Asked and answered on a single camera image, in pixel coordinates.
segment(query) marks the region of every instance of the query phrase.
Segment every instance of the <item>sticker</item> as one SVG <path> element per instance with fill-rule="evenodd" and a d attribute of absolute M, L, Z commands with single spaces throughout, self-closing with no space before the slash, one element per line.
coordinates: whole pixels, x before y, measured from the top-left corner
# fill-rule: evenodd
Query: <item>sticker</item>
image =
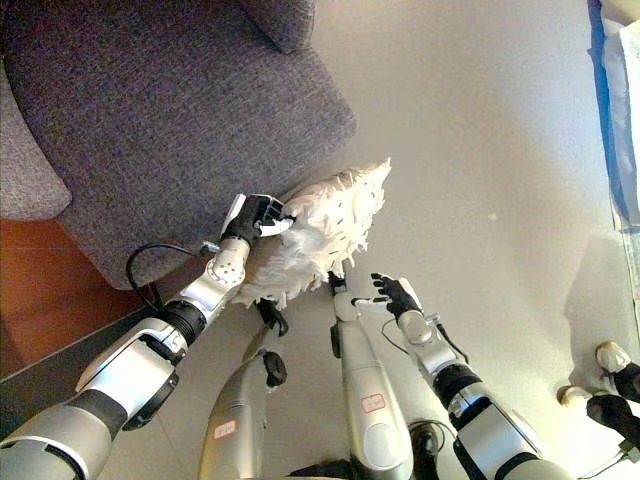
<path fill-rule="evenodd" d="M 236 421 L 231 420 L 230 422 L 223 423 L 219 427 L 213 431 L 214 440 L 218 440 L 219 438 L 226 437 L 227 435 L 231 435 L 236 432 Z"/>
<path fill-rule="evenodd" d="M 364 397 L 361 401 L 364 413 L 375 412 L 387 406 L 387 404 L 384 403 L 384 397 L 380 393 Z"/>

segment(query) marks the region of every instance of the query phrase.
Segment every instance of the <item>sofa armrest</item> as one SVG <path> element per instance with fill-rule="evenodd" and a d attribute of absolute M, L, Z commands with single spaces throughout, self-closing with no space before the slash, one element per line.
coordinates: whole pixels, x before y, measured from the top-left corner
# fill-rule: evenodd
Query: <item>sofa armrest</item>
<path fill-rule="evenodd" d="M 309 47 L 315 0 L 240 0 L 240 3 L 283 53 Z"/>
<path fill-rule="evenodd" d="M 71 202 L 71 193 L 31 135 L 1 62 L 0 70 L 0 216 L 9 220 L 56 217 Z"/>

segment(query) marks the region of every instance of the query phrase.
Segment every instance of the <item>sofa cushion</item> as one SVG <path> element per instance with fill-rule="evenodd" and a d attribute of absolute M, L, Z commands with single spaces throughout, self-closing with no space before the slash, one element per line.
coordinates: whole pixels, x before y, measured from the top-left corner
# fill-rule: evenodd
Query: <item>sofa cushion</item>
<path fill-rule="evenodd" d="M 309 47 L 315 0 L 241 0 L 251 19 L 284 53 Z"/>
<path fill-rule="evenodd" d="M 312 50 L 283 55 L 233 0 L 21 0 L 7 75 L 74 201 L 59 217 L 116 288 L 136 247 L 216 239 L 236 193 L 280 195 L 355 128 Z M 141 255 L 156 280 L 184 261 Z"/>
<path fill-rule="evenodd" d="M 71 193 L 40 151 L 18 110 L 0 62 L 0 216 L 9 220 L 56 217 Z"/>

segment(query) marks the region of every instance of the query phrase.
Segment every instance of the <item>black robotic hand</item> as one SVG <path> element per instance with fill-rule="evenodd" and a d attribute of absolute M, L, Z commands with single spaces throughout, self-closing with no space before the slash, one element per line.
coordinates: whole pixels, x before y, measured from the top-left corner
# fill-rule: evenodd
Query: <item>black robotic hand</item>
<path fill-rule="evenodd" d="M 277 235 L 293 225 L 278 199 L 269 195 L 236 196 L 222 227 L 222 238 L 240 237 L 253 245 L 260 237 Z"/>
<path fill-rule="evenodd" d="M 395 280 L 380 273 L 372 273 L 371 278 L 373 285 L 379 287 L 378 293 L 388 297 L 387 310 L 393 313 L 396 320 L 409 310 L 422 311 L 420 301 L 406 278 Z"/>

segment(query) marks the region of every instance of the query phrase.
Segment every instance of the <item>black cable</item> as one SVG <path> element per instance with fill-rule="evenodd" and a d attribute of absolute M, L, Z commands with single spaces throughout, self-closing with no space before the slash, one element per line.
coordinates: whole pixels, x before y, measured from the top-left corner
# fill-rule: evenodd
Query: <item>black cable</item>
<path fill-rule="evenodd" d="M 449 342 L 449 345 L 451 345 L 451 347 L 453 347 L 453 349 L 458 352 L 460 355 L 462 355 L 462 357 L 464 358 L 464 361 L 467 362 L 468 365 L 471 365 L 469 363 L 469 355 L 467 355 L 466 353 L 464 353 L 462 350 L 460 350 L 458 348 L 458 346 L 453 343 L 453 340 L 451 340 L 449 338 L 449 335 L 447 334 L 447 331 L 444 329 L 444 325 L 442 325 L 439 321 L 435 321 L 434 322 L 436 324 L 436 327 L 438 328 L 438 331 L 442 334 L 442 336 L 444 337 L 444 339 Z"/>
<path fill-rule="evenodd" d="M 436 445 L 438 446 L 438 452 L 441 452 L 446 444 L 447 435 L 445 434 L 445 430 L 449 432 L 449 434 L 451 435 L 451 439 L 453 441 L 455 441 L 456 439 L 456 435 L 455 433 L 453 433 L 453 430 L 451 430 L 451 428 L 446 423 L 441 422 L 440 420 L 426 420 L 426 419 L 417 420 L 413 422 L 411 425 L 409 425 L 410 432 L 421 430 L 422 427 L 425 425 L 437 427 L 437 429 L 440 431 L 440 436 L 442 437 L 442 441 L 438 440 L 438 435 L 436 434 Z"/>
<path fill-rule="evenodd" d="M 398 345 L 397 343 L 395 343 L 393 340 L 391 340 L 391 338 L 389 338 L 387 336 L 386 333 L 384 333 L 384 328 L 389 325 L 391 322 L 395 322 L 396 319 L 392 318 L 391 320 L 387 320 L 386 322 L 384 322 L 384 324 L 382 325 L 382 328 L 380 328 L 380 333 L 382 334 L 382 336 L 384 338 L 387 339 L 387 342 L 389 342 L 391 345 L 393 345 L 394 347 L 396 347 L 398 350 L 400 350 L 401 352 L 404 352 L 405 355 L 409 355 L 409 352 L 407 352 L 404 348 L 402 348 L 400 345 Z"/>
<path fill-rule="evenodd" d="M 601 468 L 601 470 L 600 470 L 598 473 L 594 473 L 593 475 L 589 475 L 588 477 L 578 477 L 578 480 L 589 480 L 589 479 L 591 479 L 591 478 L 596 478 L 598 475 L 600 475 L 600 474 L 602 474 L 602 473 L 606 472 L 606 471 L 607 471 L 607 470 L 609 470 L 611 467 L 615 467 L 615 466 L 616 466 L 617 464 L 619 464 L 620 462 L 622 462 L 622 461 L 624 461 L 624 460 L 627 460 L 627 458 L 628 458 L 628 457 L 627 457 L 627 455 L 626 455 L 626 454 L 623 454 L 620 458 L 618 458 L 618 459 L 617 459 L 615 462 L 613 462 L 611 465 L 608 465 L 608 466 L 606 466 L 606 467 L 604 467 L 604 468 L 599 467 L 599 468 Z"/>
<path fill-rule="evenodd" d="M 198 255 L 196 255 L 193 252 L 190 252 L 189 250 L 187 250 L 186 248 L 180 247 L 178 245 L 171 245 L 169 243 L 147 243 L 146 245 L 142 245 L 141 247 L 136 248 L 133 253 L 131 255 L 129 255 L 129 258 L 127 259 L 127 265 L 125 267 L 125 270 L 127 272 L 127 280 L 129 280 L 129 284 L 131 285 L 131 288 L 133 288 L 135 290 L 135 292 L 138 294 L 138 296 L 142 299 L 142 301 L 152 310 L 154 311 L 159 311 L 160 308 L 162 308 L 164 305 L 162 305 L 162 299 L 160 299 L 160 294 L 157 294 L 156 297 L 156 301 L 160 302 L 159 306 L 156 306 L 155 304 L 153 304 L 151 302 L 151 300 L 149 300 L 147 297 L 144 296 L 144 294 L 142 293 L 142 290 L 140 289 L 140 286 L 138 285 L 138 282 L 136 282 L 135 278 L 133 277 L 133 262 L 136 259 L 136 257 L 138 255 L 140 255 L 142 252 L 145 252 L 147 250 L 151 250 L 154 248 L 166 248 L 169 250 L 175 250 L 177 252 L 180 253 L 184 253 L 186 255 L 190 255 L 192 257 L 197 257 Z M 157 293 L 157 287 L 152 286 L 151 287 L 151 291 L 153 292 L 154 296 L 156 296 Z"/>

